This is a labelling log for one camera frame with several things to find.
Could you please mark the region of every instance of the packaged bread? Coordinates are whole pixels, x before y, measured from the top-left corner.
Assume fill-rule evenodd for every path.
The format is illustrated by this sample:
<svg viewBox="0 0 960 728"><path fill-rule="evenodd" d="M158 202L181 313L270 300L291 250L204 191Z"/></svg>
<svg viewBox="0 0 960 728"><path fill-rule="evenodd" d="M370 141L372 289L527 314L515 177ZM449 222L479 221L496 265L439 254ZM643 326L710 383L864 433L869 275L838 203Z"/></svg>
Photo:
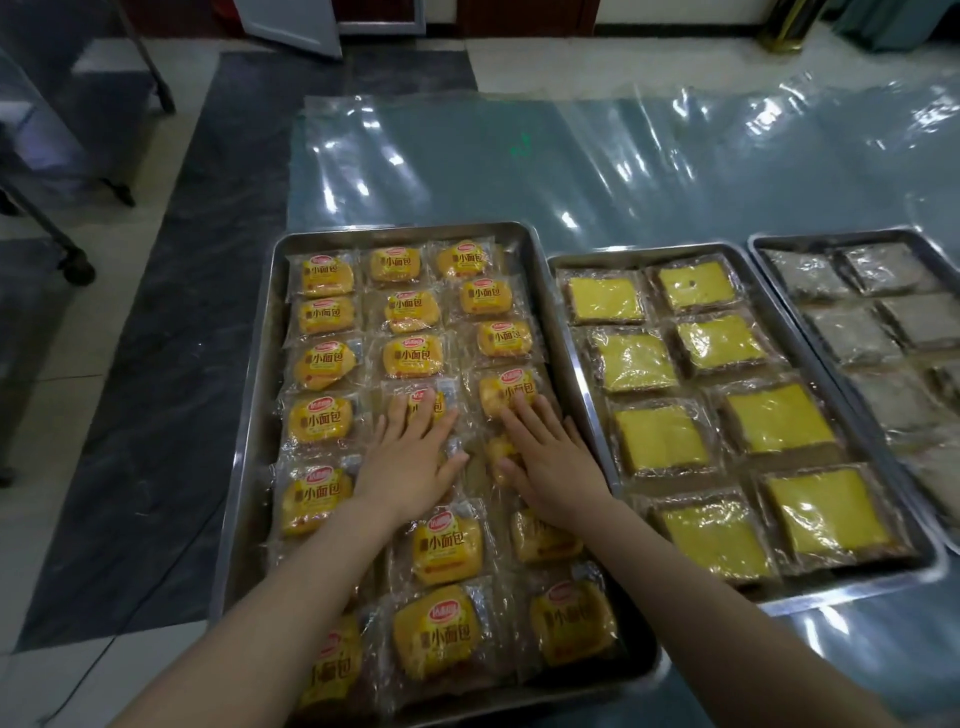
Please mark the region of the packaged bread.
<svg viewBox="0 0 960 728"><path fill-rule="evenodd" d="M675 260L652 269L654 281L675 313L737 303L743 286L722 255Z"/></svg>
<svg viewBox="0 0 960 728"><path fill-rule="evenodd" d="M318 336L287 353L285 392L322 392L365 383L366 352L360 334Z"/></svg>
<svg viewBox="0 0 960 728"><path fill-rule="evenodd" d="M646 392L679 386L662 334L654 328L588 328L585 346L605 392Z"/></svg>
<svg viewBox="0 0 960 728"><path fill-rule="evenodd" d="M373 324L390 333L438 328L443 318L439 286L383 291L372 296Z"/></svg>
<svg viewBox="0 0 960 728"><path fill-rule="evenodd" d="M290 306L290 329L287 346L306 341L311 336L363 327L360 309L352 296L327 299L299 299Z"/></svg>
<svg viewBox="0 0 960 728"><path fill-rule="evenodd" d="M288 255L290 282L287 298L308 299L345 296L356 290L353 251L331 251L312 255Z"/></svg>
<svg viewBox="0 0 960 728"><path fill-rule="evenodd" d="M764 504L800 570L907 556L899 512L863 465L768 473Z"/></svg>
<svg viewBox="0 0 960 728"><path fill-rule="evenodd" d="M387 578L395 593L438 587L490 572L495 555L483 500L455 500L401 529L387 553Z"/></svg>
<svg viewBox="0 0 960 728"><path fill-rule="evenodd" d="M433 256L437 274L445 280L478 278L496 269L492 238L435 243Z"/></svg>
<svg viewBox="0 0 960 728"><path fill-rule="evenodd" d="M446 339L440 334L415 333L409 336L382 338L382 374L392 379L434 376L450 371Z"/></svg>
<svg viewBox="0 0 960 728"><path fill-rule="evenodd" d="M574 324L641 324L647 319L640 275L636 271L562 269L564 291Z"/></svg>

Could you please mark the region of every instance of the plastic wrapper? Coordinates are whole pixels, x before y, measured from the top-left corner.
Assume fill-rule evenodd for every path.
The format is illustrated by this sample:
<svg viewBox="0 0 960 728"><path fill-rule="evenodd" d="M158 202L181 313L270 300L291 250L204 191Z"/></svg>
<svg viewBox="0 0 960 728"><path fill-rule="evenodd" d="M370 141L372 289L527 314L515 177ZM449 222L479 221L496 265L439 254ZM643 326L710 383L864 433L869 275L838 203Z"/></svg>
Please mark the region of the plastic wrapper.
<svg viewBox="0 0 960 728"><path fill-rule="evenodd" d="M850 375L877 423L891 442L908 439L951 418L923 379L911 369Z"/></svg>
<svg viewBox="0 0 960 728"><path fill-rule="evenodd" d="M710 398L733 446L742 453L842 445L823 404L796 376L721 385L710 391Z"/></svg>
<svg viewBox="0 0 960 728"><path fill-rule="evenodd" d="M760 492L800 571L913 552L902 516L866 466L767 473Z"/></svg>
<svg viewBox="0 0 960 728"><path fill-rule="evenodd" d="M904 243L876 243L848 248L840 255L867 296L933 291L939 282Z"/></svg>
<svg viewBox="0 0 960 728"><path fill-rule="evenodd" d="M284 452L356 449L370 439L372 413L363 391L286 395L280 404Z"/></svg>
<svg viewBox="0 0 960 728"><path fill-rule="evenodd" d="M681 553L733 586L778 578L760 518L739 488L661 498L652 516Z"/></svg>
<svg viewBox="0 0 960 728"><path fill-rule="evenodd" d="M786 361L743 308L680 319L677 337L686 366L695 376Z"/></svg>
<svg viewBox="0 0 960 728"><path fill-rule="evenodd" d="M603 573L590 561L529 570L518 579L521 682L547 669L625 654Z"/></svg>
<svg viewBox="0 0 960 728"><path fill-rule="evenodd" d="M363 456L357 452L281 458L274 465L272 538L316 531L341 503L353 497L362 464Z"/></svg>
<svg viewBox="0 0 960 728"><path fill-rule="evenodd" d="M674 260L648 271L674 313L695 313L732 305L743 298L743 285L722 255Z"/></svg>
<svg viewBox="0 0 960 728"><path fill-rule="evenodd" d="M643 327L594 327L582 334L594 378L605 392L646 392L680 384L663 336Z"/></svg>
<svg viewBox="0 0 960 728"><path fill-rule="evenodd" d="M457 327L465 369L542 364L543 337L532 316L463 322Z"/></svg>
<svg viewBox="0 0 960 728"><path fill-rule="evenodd" d="M490 688L513 671L508 609L489 576L391 601L378 685L392 713L444 694Z"/></svg>
<svg viewBox="0 0 960 728"><path fill-rule="evenodd" d="M364 273L374 288L412 287L433 279L425 245L375 248L363 256Z"/></svg>
<svg viewBox="0 0 960 728"><path fill-rule="evenodd" d="M363 330L363 308L356 296L295 299L290 304L290 327L285 346L312 336Z"/></svg>
<svg viewBox="0 0 960 728"><path fill-rule="evenodd" d="M814 309L805 316L841 364L879 364L902 357L870 305Z"/></svg>
<svg viewBox="0 0 960 728"><path fill-rule="evenodd" d="M367 353L357 333L318 336L297 344L287 353L284 392L322 392L366 384Z"/></svg>
<svg viewBox="0 0 960 728"><path fill-rule="evenodd" d="M406 336L378 336L371 344L371 372L387 379L456 376L450 337L422 331Z"/></svg>
<svg viewBox="0 0 960 728"><path fill-rule="evenodd" d="M443 325L446 300L439 285L379 291L369 301L371 328L385 333L415 333Z"/></svg>
<svg viewBox="0 0 960 728"><path fill-rule="evenodd" d="M798 301L834 301L856 296L830 258L818 253L764 251L791 298Z"/></svg>
<svg viewBox="0 0 960 728"><path fill-rule="evenodd" d="M493 572L497 547L483 500L438 505L409 523L387 553L395 594L416 592Z"/></svg>
<svg viewBox="0 0 960 728"><path fill-rule="evenodd" d="M651 306L637 271L563 269L557 284L566 296L573 324L642 324Z"/></svg>
<svg viewBox="0 0 960 728"><path fill-rule="evenodd" d="M905 346L912 349L960 346L960 303L950 293L885 299L880 307Z"/></svg>
<svg viewBox="0 0 960 728"><path fill-rule="evenodd" d="M435 242L430 246L430 259L440 280L472 279L500 272L499 251L492 237Z"/></svg>
<svg viewBox="0 0 960 728"><path fill-rule="evenodd" d="M307 299L345 296L360 288L355 251L288 255L287 261L290 263L288 300L295 296Z"/></svg>
<svg viewBox="0 0 960 728"><path fill-rule="evenodd" d="M716 432L695 399L608 400L613 457L633 475L679 475L716 468Z"/></svg>

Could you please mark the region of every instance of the red logo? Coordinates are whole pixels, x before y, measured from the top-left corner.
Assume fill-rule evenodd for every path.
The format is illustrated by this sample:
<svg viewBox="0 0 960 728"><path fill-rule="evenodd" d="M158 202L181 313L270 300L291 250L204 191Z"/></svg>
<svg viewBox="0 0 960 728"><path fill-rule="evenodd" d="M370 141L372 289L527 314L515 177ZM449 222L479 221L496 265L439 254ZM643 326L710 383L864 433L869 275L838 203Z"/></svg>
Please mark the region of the red logo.
<svg viewBox="0 0 960 728"><path fill-rule="evenodd" d="M437 624L443 624L445 621L450 621L459 614L460 602L456 599L448 599L447 601L442 601L439 604L434 604L430 611L427 612L427 616L430 617L430 621L436 622Z"/></svg>
<svg viewBox="0 0 960 728"><path fill-rule="evenodd" d="M321 658L329 657L334 652L340 648L340 642L343 641L343 638L340 636L339 632L330 632L326 636L326 642L324 643L324 648L320 650Z"/></svg>
<svg viewBox="0 0 960 728"><path fill-rule="evenodd" d="M500 381L502 381L504 384L513 384L522 376L522 369L511 369L509 372L504 372L502 375L500 375Z"/></svg>
<svg viewBox="0 0 960 728"><path fill-rule="evenodd" d="M321 468L310 471L306 476L306 481L308 483L323 483L331 475L333 475L333 468L329 465L324 465Z"/></svg>
<svg viewBox="0 0 960 728"><path fill-rule="evenodd" d="M453 521L453 514L449 511L442 511L426 522L426 527L431 531L443 531Z"/></svg>
<svg viewBox="0 0 960 728"><path fill-rule="evenodd" d="M572 581L562 581L554 584L547 590L546 598L554 604L564 604L574 595L575 589Z"/></svg>
<svg viewBox="0 0 960 728"><path fill-rule="evenodd" d="M320 412L324 409L329 409L333 406L332 397L320 397L318 400L313 400L306 405L306 408L311 412Z"/></svg>

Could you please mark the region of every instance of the gray door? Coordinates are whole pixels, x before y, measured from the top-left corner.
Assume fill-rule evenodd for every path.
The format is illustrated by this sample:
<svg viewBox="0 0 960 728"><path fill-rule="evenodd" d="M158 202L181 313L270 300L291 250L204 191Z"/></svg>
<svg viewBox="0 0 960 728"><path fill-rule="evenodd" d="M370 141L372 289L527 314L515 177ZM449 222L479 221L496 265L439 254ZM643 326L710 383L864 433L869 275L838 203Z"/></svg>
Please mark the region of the gray door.
<svg viewBox="0 0 960 728"><path fill-rule="evenodd" d="M343 57L330 0L234 0L251 36L334 59Z"/></svg>

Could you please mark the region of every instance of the stainless steel baking tray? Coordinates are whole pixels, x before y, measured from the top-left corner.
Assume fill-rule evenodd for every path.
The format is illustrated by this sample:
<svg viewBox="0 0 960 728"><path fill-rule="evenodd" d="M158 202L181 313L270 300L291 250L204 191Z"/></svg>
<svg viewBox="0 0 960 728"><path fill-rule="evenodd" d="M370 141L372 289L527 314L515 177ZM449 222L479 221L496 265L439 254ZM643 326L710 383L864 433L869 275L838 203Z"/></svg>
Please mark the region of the stainless steel baking tray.
<svg viewBox="0 0 960 728"><path fill-rule="evenodd" d="M804 340L796 321L784 309L770 283L759 272L746 251L727 242L681 245L671 248L625 249L608 248L577 255L554 255L544 258L543 268L550 277L553 305L549 307L554 318L553 328L564 336L564 345L572 358L577 357L566 308L560 289L554 283L555 273L562 268L642 268L668 260L696 255L722 254L740 276L750 292L750 304L767 332L793 365L814 385L827 402L849 443L849 449L858 459L870 462L879 477L898 501L908 533L919 551L915 558L877 562L859 567L846 567L831 572L818 572L784 582L784 592L772 598L763 598L757 604L770 615L785 615L805 609L853 601L865 596L896 592L927 584L947 574L948 559L942 544L931 534L922 500L912 480L896 467L893 454L880 447L875 438L863 434L862 417L845 400L836 382L824 368L817 354ZM587 386L580 388L588 402L585 409L596 415L592 393ZM600 447L609 448L599 421L590 423L590 433ZM614 476L614 488L619 480Z"/></svg>
<svg viewBox="0 0 960 728"><path fill-rule="evenodd" d="M956 296L960 296L960 271L950 261L947 255L936 243L921 235L913 228L888 228L878 231L846 232L836 235L792 235L788 237L773 235L753 235L747 245L759 269L763 272L767 282L776 291L783 307L790 313L797 328L804 335L809 345L820 357L830 376L837 383L851 406L863 417L880 442L879 446L886 448L883 432L874 420L870 410L860 398L850 381L844 376L833 357L827 351L820 337L816 335L803 313L791 299L785 286L777 274L776 268L770 262L765 250L790 251L793 253L822 253L832 252L841 248L853 248L868 243L904 243L910 247L914 255L937 277L944 287ZM937 514L936 507L930 503L918 489L918 498L923 501L923 508L927 513L931 527L951 551L960 554L960 533L951 528Z"/></svg>
<svg viewBox="0 0 960 728"><path fill-rule="evenodd" d="M280 238L264 264L247 382L244 388L227 509L221 533L217 568L210 603L210 624L216 623L264 576L262 544L270 528L270 504L265 472L276 460L280 428L274 403L279 389L283 359L281 344L286 333L289 254L335 249L368 249L405 245L426 240L495 236L497 242L516 252L510 261L526 275L534 313L542 322L547 346L556 364L551 376L558 398L581 426L590 417L582 396L586 387L579 365L565 356L564 337L556 322L544 316L552 296L549 277L540 268L536 234L518 223L460 225L437 228L369 228L347 231L309 232ZM439 699L399 713L391 725L427 726L565 700L585 695L643 692L651 690L669 670L669 659L646 621L623 593L613 590L612 601L627 645L629 658L608 666L590 664L585 669L544 673L531 684L468 693L455 699Z"/></svg>

